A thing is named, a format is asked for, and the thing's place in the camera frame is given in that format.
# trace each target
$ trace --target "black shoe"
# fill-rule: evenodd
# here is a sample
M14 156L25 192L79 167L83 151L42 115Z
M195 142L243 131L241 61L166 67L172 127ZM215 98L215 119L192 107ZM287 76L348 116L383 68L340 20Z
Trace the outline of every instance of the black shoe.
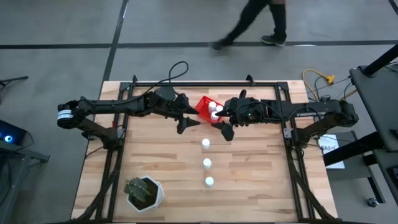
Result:
M225 39L217 40L216 42L211 42L210 47L214 50L223 50L226 47L233 45L233 41L227 41Z
M279 47L283 47L285 45L285 43L286 43L286 39L284 39L284 40L277 39L275 34L263 35L260 38L260 40L261 40L261 42L263 42L265 44L274 44L274 45L277 45Z

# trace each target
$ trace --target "person's leg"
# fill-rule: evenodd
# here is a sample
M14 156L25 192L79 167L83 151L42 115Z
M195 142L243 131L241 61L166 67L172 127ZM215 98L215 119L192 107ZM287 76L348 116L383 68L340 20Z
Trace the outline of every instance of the person's leg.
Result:
M286 41L286 6L285 4L270 4L272 17L274 19L275 29L273 35L261 37L261 41L267 44L285 45Z
M214 49L222 49L223 47L232 45L234 40L238 38L253 23L258 14L270 3L270 0L249 0L241 12L238 23L235 28L223 39L214 42Z

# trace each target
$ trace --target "red container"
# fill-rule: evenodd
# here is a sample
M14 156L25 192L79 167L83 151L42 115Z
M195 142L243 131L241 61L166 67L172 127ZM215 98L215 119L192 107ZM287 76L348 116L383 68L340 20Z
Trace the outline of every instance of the red container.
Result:
M207 120L210 123L217 123L221 121L222 117L219 117L216 121L211 120L211 114L209 113L209 103L212 101L216 103L216 106L223 106L221 103L217 103L215 100L212 100L207 96L203 96L195 109L199 111L199 117Z

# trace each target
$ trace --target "wooden tabletop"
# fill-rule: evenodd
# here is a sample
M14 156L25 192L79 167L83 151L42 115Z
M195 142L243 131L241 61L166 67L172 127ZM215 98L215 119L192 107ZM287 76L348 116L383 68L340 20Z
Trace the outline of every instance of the wooden tabletop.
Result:
M287 81L293 103L307 102L302 81ZM101 100L117 99L120 82L104 82ZM139 95L147 88L136 88ZM203 95L223 104L239 96L242 87L175 87L184 92L195 106ZM247 87L247 97L275 99L271 87ZM279 124L254 124L235 128L235 137L226 142L220 131L202 121L199 126L177 134L172 119L152 114L129 118L126 143L114 211L114 222L294 222L297 215ZM113 115L97 115L96 122L110 127ZM296 119L298 127L311 124L312 118ZM208 138L209 150L201 148ZM97 149L100 141L89 143L87 153ZM83 164L72 218L81 215L100 189L106 150L90 155ZM204 158L212 161L210 170L203 168ZM319 148L305 149L305 166L310 188L320 203L336 217L336 208ZM137 213L127 202L124 181L149 175L159 181L165 199L156 210ZM205 177L215 184L206 188ZM303 193L303 210L306 210ZM104 214L108 211L106 198Z

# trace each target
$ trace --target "black robotic arm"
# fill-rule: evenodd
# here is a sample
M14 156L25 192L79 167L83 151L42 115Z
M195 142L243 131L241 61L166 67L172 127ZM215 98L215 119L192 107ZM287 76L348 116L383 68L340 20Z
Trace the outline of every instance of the black robotic arm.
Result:
M227 141L234 136L233 126L248 126L249 124L274 123L290 121L291 118L318 116L319 120L306 128L295 128L290 131L295 147L306 147L312 136L325 134L335 126L350 127L358 122L358 115L353 105L338 100L328 100L314 103L289 103L288 101L257 100L246 98L246 90L242 90L239 98L234 97L224 105L224 110L218 116L229 117L228 123L212 124L221 129Z
M116 149L119 146L120 133L116 128L104 128L87 119L91 114L119 114L143 117L151 113L173 118L178 121L177 133L182 134L187 127L199 125L199 121L184 117L183 114L198 114L189 105L188 97L184 93L177 94L172 86L162 86L155 91L148 91L128 100L80 100L69 101L58 105L57 124L64 129L78 128L83 136L100 138L105 149Z

